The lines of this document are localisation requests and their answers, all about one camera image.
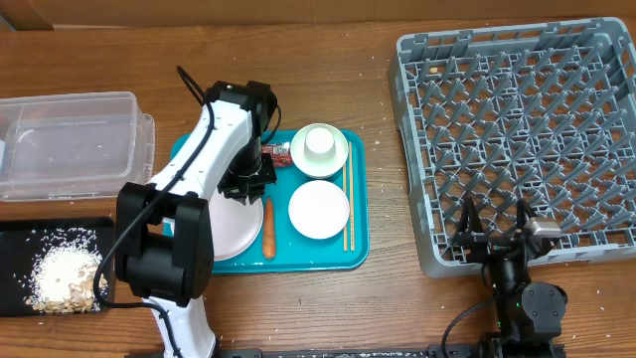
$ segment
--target teal tray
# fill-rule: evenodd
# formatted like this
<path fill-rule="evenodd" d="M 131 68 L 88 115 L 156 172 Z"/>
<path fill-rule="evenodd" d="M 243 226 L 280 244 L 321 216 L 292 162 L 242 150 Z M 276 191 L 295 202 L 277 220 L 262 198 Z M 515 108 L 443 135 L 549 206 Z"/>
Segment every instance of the teal tray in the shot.
<path fill-rule="evenodd" d="M 271 139 L 271 143 L 291 142 L 296 130 L 280 130 Z M 302 184 L 312 180 L 295 166 L 276 168 L 278 178 L 275 185 L 265 187 L 263 205 L 267 198 L 274 204 L 274 230 L 276 232 L 276 257 L 267 260 L 262 255 L 262 229 L 254 243 L 240 255 L 215 262 L 214 273 L 266 273 L 296 272 L 321 269 L 355 269 L 369 254 L 369 210 L 367 204 L 367 175 L 365 165 L 365 146 L 358 135 L 343 130 L 351 141 L 353 151 L 354 175 L 354 212 L 356 231 L 356 250 L 344 251 L 343 232 L 327 240 L 312 240 L 302 236 L 294 229 L 287 213 L 291 195 Z M 179 138 L 172 147 L 171 158 L 183 146 L 189 134 Z M 327 179 L 342 188 L 342 170 Z M 172 236 L 170 228 L 164 226 L 164 233 Z"/>

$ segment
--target white saucer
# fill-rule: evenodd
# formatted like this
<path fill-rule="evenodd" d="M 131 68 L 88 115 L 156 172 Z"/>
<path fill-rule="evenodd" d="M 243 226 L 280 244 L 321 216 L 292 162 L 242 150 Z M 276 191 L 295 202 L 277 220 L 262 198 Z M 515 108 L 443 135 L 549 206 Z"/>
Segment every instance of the white saucer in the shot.
<path fill-rule="evenodd" d="M 263 221 L 261 199 L 243 205 L 215 191 L 209 208 L 215 262 L 237 256 L 256 240 Z M 174 233 L 174 224 L 170 224 L 170 229 Z"/>
<path fill-rule="evenodd" d="M 309 124 L 291 140 L 291 159 L 307 176 L 324 179 L 339 171 L 349 156 L 349 144 L 338 128 L 323 123 Z"/>
<path fill-rule="evenodd" d="M 349 200 L 337 185 L 314 180 L 296 189 L 289 200 L 289 219 L 309 239 L 329 239 L 347 225 Z"/>

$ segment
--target white cup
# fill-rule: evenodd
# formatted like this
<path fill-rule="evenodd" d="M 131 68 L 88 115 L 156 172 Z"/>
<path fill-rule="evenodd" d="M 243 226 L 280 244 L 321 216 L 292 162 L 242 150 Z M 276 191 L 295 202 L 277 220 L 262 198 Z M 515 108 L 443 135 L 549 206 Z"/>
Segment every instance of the white cup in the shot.
<path fill-rule="evenodd" d="M 334 135 L 326 128 L 313 128 L 305 137 L 305 157 L 313 162 L 326 162 L 336 155 Z"/>

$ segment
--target wooden table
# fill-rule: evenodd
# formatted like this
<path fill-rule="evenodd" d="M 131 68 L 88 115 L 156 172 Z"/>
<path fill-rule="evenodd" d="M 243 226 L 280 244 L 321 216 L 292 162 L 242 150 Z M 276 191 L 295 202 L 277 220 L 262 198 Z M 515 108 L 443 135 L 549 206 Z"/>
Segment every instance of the wooden table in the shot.
<path fill-rule="evenodd" d="M 625 20 L 635 31 L 636 19 Z M 326 122 L 354 130 L 367 148 L 372 249 L 366 262 L 353 271 L 214 276 L 205 293 L 208 320 L 225 348 L 426 347 L 488 292 L 478 277 L 433 279 L 419 269 L 388 60 L 403 34 L 535 21 L 541 20 L 3 33 L 0 97 L 130 90 L 156 121 L 155 170 L 200 113 L 175 65 L 202 86 L 216 80 L 272 84 L 282 129 Z M 114 200 L 2 203 L 0 218 L 114 210 Z M 558 340 L 569 356 L 636 354 L 635 261 L 531 271 L 534 280 L 569 294 Z M 136 299 L 123 283 L 116 298 Z M 494 323 L 492 311 L 476 313 L 453 330 L 450 342 L 474 342 Z M 0 319 L 3 357 L 121 357 L 161 349 L 147 309 Z"/>

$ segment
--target plastic dish rack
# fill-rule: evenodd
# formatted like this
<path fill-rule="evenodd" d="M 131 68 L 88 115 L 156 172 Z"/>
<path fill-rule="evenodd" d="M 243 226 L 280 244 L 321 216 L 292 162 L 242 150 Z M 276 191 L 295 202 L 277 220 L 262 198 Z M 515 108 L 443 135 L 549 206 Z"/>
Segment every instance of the plastic dish rack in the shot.
<path fill-rule="evenodd" d="M 424 273 L 478 272 L 447 245 L 465 193 L 491 233 L 514 230 L 518 197 L 560 224 L 531 265 L 636 257 L 635 58 L 613 18 L 397 41 L 390 90 Z"/>

